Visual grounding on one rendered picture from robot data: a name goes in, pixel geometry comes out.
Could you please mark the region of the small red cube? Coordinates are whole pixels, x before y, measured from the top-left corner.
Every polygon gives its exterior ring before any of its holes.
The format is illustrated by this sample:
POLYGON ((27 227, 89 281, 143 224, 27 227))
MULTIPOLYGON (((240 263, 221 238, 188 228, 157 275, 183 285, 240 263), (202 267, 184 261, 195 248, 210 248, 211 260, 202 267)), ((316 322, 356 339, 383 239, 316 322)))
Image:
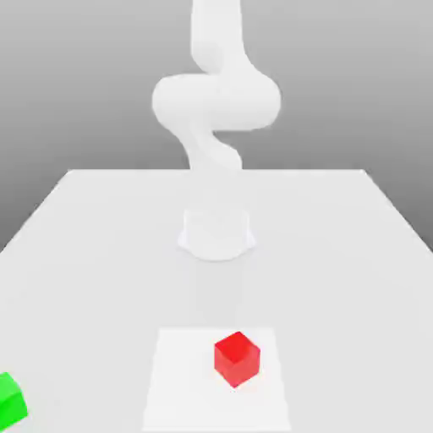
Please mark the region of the small red cube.
POLYGON ((241 331, 214 344, 214 369, 233 388, 260 371, 260 348, 241 331))

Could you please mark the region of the small green cube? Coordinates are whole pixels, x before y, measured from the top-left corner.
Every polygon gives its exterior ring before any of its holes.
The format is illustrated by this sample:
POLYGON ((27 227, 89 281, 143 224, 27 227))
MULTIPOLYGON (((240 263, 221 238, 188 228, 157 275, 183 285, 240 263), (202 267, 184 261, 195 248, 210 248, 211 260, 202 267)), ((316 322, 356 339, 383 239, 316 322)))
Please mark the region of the small green cube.
POLYGON ((19 384, 8 373, 0 374, 0 432, 28 416, 28 408, 19 384))

